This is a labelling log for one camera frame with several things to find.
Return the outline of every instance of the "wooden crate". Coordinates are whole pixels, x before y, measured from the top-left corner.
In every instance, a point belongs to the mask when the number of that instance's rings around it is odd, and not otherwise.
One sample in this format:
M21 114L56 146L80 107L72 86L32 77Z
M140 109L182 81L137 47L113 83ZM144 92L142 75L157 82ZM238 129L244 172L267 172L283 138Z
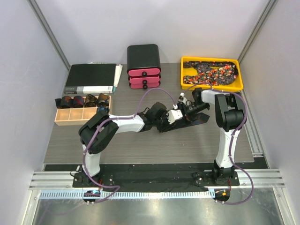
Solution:
M109 95L109 113L112 113L112 97ZM59 126L84 125L92 118L98 107L58 109L54 122Z

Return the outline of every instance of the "pink drawer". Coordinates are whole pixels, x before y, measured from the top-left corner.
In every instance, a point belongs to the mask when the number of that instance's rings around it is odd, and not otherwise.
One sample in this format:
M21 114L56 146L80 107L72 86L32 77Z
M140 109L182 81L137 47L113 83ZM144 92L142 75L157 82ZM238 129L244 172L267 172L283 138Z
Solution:
M147 89L147 88L157 88L160 85L160 82L157 83L148 83L148 84L129 84L132 89Z
M149 76L160 73L159 68L132 69L128 71L129 76Z
M157 83L159 82L159 76L148 76L148 77L136 77L129 79L129 83L131 84L148 84L148 83Z

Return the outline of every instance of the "gray tabletop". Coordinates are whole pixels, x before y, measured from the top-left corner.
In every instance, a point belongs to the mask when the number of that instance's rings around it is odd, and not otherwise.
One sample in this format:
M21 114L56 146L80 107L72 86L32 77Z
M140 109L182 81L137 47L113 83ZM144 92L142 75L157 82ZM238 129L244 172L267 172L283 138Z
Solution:
M145 90L133 90L128 85L126 65L122 70L119 85L112 94L112 113L131 115L136 112ZM174 98L182 92L180 86L180 64L163 63L160 88L166 89ZM191 91L186 95L193 100ZM140 112L161 102L168 109L172 101L159 90L151 91L144 99ZM207 123L193 127L159 133L156 128L143 133L117 134L101 154L101 163L212 163L218 153L220 131L215 121L215 109L205 110L210 116ZM82 145L78 135L81 126L53 126L44 163L77 164L82 162ZM235 152L236 162L253 162L251 148L245 129L242 129Z

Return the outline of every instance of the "book cover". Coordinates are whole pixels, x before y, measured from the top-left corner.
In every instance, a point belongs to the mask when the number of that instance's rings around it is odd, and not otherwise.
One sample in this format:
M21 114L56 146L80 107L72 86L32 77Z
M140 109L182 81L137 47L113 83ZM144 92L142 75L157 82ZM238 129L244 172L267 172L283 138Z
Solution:
M72 65L65 85L65 94L112 93L116 64Z
M105 62L90 62L89 64L105 64ZM116 70L114 73L114 84L113 84L113 89L112 89L113 92L116 91L116 88L119 84L119 80L120 80L121 73L122 73L122 68L123 68L122 64L116 64Z

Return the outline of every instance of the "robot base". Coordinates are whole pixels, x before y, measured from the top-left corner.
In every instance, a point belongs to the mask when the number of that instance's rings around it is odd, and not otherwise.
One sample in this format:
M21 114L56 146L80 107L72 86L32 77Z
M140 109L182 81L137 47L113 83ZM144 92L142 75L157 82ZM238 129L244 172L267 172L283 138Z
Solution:
M209 187L239 186L238 175L216 182L211 171L201 170L197 164L143 164L143 165L101 165L95 181L107 186L120 185L123 192L197 192ZM74 188L98 188L80 170L75 173Z

